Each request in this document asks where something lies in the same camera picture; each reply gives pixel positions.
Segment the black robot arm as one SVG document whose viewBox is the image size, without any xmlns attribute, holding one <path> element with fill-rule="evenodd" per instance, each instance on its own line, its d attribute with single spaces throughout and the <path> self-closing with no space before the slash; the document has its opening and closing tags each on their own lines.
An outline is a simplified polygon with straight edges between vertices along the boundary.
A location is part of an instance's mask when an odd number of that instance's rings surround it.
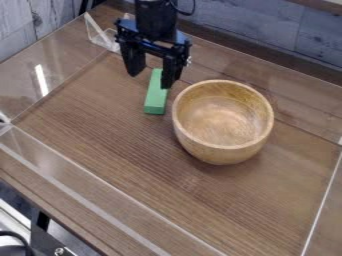
<svg viewBox="0 0 342 256">
<path fill-rule="evenodd" d="M 135 0 L 135 19 L 115 21 L 115 41 L 119 44 L 129 74 L 135 77 L 146 68 L 146 55 L 163 60 L 161 88 L 170 89 L 181 79 L 190 61 L 189 37 L 178 30 L 178 15 L 194 10 L 178 9 L 178 0 Z"/>
</svg>

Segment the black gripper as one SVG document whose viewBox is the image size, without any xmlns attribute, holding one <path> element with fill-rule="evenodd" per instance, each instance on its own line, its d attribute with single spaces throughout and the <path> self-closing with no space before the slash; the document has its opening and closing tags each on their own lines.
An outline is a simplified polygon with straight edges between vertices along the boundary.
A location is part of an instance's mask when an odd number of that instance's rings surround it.
<svg viewBox="0 0 342 256">
<path fill-rule="evenodd" d="M 174 30 L 170 35 L 153 39 L 137 28 L 137 22 L 118 19 L 115 22 L 122 57 L 129 74 L 135 77 L 146 68 L 146 55 L 163 59 L 162 88 L 170 89 L 181 78 L 183 66 L 190 62 L 192 41 L 182 31 Z"/>
</svg>

